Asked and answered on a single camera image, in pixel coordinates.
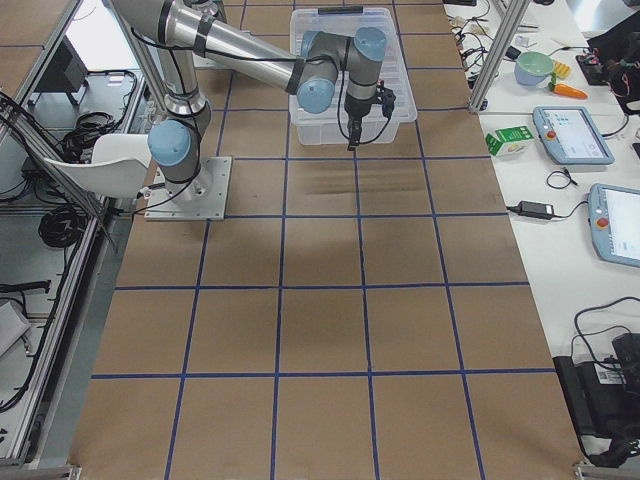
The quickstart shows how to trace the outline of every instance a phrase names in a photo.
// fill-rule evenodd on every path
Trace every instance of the touchscreen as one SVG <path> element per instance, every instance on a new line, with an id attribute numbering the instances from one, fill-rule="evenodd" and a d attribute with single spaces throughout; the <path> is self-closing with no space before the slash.
<path id="1" fill-rule="evenodd" d="M 640 260 L 640 195 L 604 189 L 611 229 L 611 253 Z"/>
<path id="2" fill-rule="evenodd" d="M 545 110 L 567 158 L 604 158 L 591 126 L 580 110 Z"/>

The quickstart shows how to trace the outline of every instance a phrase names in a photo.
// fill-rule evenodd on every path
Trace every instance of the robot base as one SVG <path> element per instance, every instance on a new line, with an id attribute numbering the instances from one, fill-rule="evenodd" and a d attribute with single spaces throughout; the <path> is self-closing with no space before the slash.
<path id="1" fill-rule="evenodd" d="M 157 207 L 150 208 L 144 214 L 148 220 L 184 221 L 184 220 L 224 220 L 224 210 L 227 204 L 229 177 L 231 176 L 231 157 L 205 158 L 202 168 L 209 171 L 213 177 L 213 184 L 208 193 L 186 202 L 178 204 L 169 201 Z M 164 175 L 158 169 L 154 183 L 164 182 Z M 152 190 L 148 198 L 149 205 L 163 202 L 167 199 L 165 189 Z"/>

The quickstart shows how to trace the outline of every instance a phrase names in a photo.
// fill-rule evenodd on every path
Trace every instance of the desk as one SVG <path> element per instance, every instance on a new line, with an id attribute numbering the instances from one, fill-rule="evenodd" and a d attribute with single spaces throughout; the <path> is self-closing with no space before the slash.
<path id="1" fill-rule="evenodd" d="M 472 15 L 479 15 L 485 12 L 486 2 L 492 1 L 481 0 L 475 8 L 448 6 L 447 13 L 453 16 L 459 15 L 463 18 L 469 18 Z M 529 39 L 531 45 L 528 48 L 529 50 L 548 54 L 563 46 L 588 46 L 587 41 L 573 21 L 571 10 L 565 0 L 556 0 L 550 6 L 531 3 L 528 11 L 538 20 L 540 28 L 536 33 L 519 32 L 516 35 L 522 35 Z M 483 27 L 488 26 L 488 33 L 493 37 L 500 22 L 500 16 L 493 3 L 491 3 L 489 13 L 484 18 L 487 22 L 482 22 L 481 25 Z M 481 35 L 480 39 L 487 49 L 490 48 L 491 40 L 489 38 Z M 477 44 L 475 39 L 469 39 L 465 43 L 465 47 L 475 47 Z M 522 51 L 527 50 L 523 47 L 517 48 Z M 580 50 L 568 50 L 553 54 L 554 60 L 571 66 L 572 71 L 566 82 L 589 92 L 588 105 L 592 115 L 621 115 L 620 106 L 608 87 L 591 87 L 588 85 L 575 61 L 575 56 L 580 53 Z M 515 80 L 514 63 L 504 60 L 498 70 L 498 76 L 494 79 L 492 87 L 487 94 L 486 98 L 489 103 L 483 113 L 529 113 L 540 105 L 569 106 L 576 104 L 573 99 L 553 95 L 546 86 L 546 81 L 532 87 L 518 84 Z"/>
<path id="2" fill-rule="evenodd" d="M 555 40 L 570 46 L 586 45 L 564 0 L 556 0 L 551 7 L 532 4 L 530 8 L 542 23 L 539 33 L 529 35 L 532 42 L 537 42 L 532 46 L 533 50 L 549 53 L 561 46 Z M 477 7 L 474 13 L 483 11 L 484 7 Z M 471 16 L 462 12 L 455 15 Z M 489 25 L 496 25 L 495 17 L 488 18 Z M 575 51 L 557 52 L 553 58 L 572 67 L 566 83 L 585 90 L 589 94 L 588 101 L 558 97 L 545 92 L 543 86 L 518 85 L 513 64 L 503 62 L 499 76 L 487 94 L 489 106 L 479 116 L 484 132 L 516 125 L 527 125 L 535 132 L 531 112 L 539 105 L 583 105 L 592 113 L 601 132 L 617 130 L 623 115 L 613 94 L 607 88 L 586 84 L 574 60 L 575 54 Z M 586 198 L 593 183 L 639 188 L 640 159 L 631 148 L 631 143 L 637 141 L 639 127 L 638 118 L 632 117 L 620 134 L 607 141 L 616 157 L 613 165 L 569 167 L 579 186 L 569 186 L 561 191 L 545 184 L 546 177 L 558 166 L 545 153 L 541 142 L 536 142 L 521 155 L 492 157 L 505 203 L 515 205 L 520 200 L 550 203 L 558 214 L 566 215 Z M 637 295 L 640 277 L 636 269 L 598 259 L 591 245 L 585 207 L 562 221 L 538 221 L 515 215 L 510 216 L 510 220 L 552 355 L 570 353 L 575 335 L 573 317 L 579 310 L 622 296 Z M 582 319 L 584 331 L 593 332 L 618 324 L 632 327 L 637 323 L 637 311 L 637 305 L 626 303 L 586 315 Z M 599 358 L 612 353 L 611 339 L 618 334 L 614 331 L 591 337 L 590 342 Z M 586 349 L 578 342 L 574 359 L 579 362 L 588 358 Z"/>
<path id="3" fill-rule="evenodd" d="M 594 117 L 603 132 L 620 126 L 618 117 Z M 530 115 L 487 115 L 481 118 L 486 132 L 507 125 L 528 125 L 532 131 Z M 540 142 L 530 146 L 521 155 L 494 157 L 500 189 L 507 205 L 520 200 L 553 204 L 560 215 L 568 214 L 585 199 L 594 183 L 640 188 L 640 159 L 631 148 L 640 120 L 632 117 L 620 134 L 607 141 L 616 161 L 606 169 L 569 167 L 578 187 L 553 190 L 545 179 L 558 165 L 554 164 Z M 587 209 L 580 207 L 569 219 L 537 221 L 511 216 L 511 225 L 527 271 L 531 289 L 549 342 L 552 355 L 568 355 L 575 335 L 573 316 L 579 310 L 608 303 L 625 295 L 637 295 L 640 276 L 633 267 L 603 262 L 591 245 L 587 224 Z M 633 325 L 638 306 L 621 305 L 611 312 L 599 313 L 585 319 L 585 331 L 599 330 L 619 323 Z M 611 353 L 611 342 L 619 332 L 593 337 L 596 353 Z"/>

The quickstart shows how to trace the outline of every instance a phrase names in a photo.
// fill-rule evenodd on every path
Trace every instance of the orange toy carrot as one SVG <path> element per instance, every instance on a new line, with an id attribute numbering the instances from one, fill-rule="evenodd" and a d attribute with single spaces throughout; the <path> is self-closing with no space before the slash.
<path id="1" fill-rule="evenodd" d="M 556 83 L 555 74 L 551 74 L 551 82 L 549 82 L 549 90 L 551 90 L 556 95 L 562 95 L 564 97 L 578 98 L 580 100 L 585 100 L 589 96 L 583 92 L 582 90 L 578 90 L 577 88 L 570 87 L 564 83 Z"/>

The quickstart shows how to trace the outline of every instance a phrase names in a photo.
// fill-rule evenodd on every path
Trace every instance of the plastic storage box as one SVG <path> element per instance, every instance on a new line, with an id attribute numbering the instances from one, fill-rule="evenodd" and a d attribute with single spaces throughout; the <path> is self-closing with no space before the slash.
<path id="1" fill-rule="evenodd" d="M 417 118 L 417 112 L 398 35 L 389 10 L 386 8 L 365 8 L 363 13 L 331 15 L 319 15 L 317 9 L 294 10 L 291 16 L 291 52 L 300 53 L 302 36 L 307 30 L 322 30 L 353 36 L 360 27 L 376 27 L 387 36 L 387 51 L 380 71 L 380 80 L 384 80 L 385 86 L 393 90 L 396 95 L 396 104 L 389 125 L 375 143 L 390 143 L 398 132 L 398 126 L 401 123 L 413 122 Z M 345 91 L 340 106 L 342 110 L 340 122 L 345 133 L 348 116 L 344 111 L 344 95 L 347 90 L 348 78 L 347 76 L 345 79 Z M 336 117 L 341 80 L 342 74 L 338 75 L 331 107 L 320 114 L 305 112 L 298 105 L 298 99 L 295 95 L 289 97 L 291 122 L 297 127 L 298 138 L 303 145 L 347 143 L 338 129 Z M 375 137 L 386 122 L 387 119 L 382 116 L 380 105 L 374 105 L 371 108 L 371 113 L 363 119 L 361 141 L 366 142 Z"/>

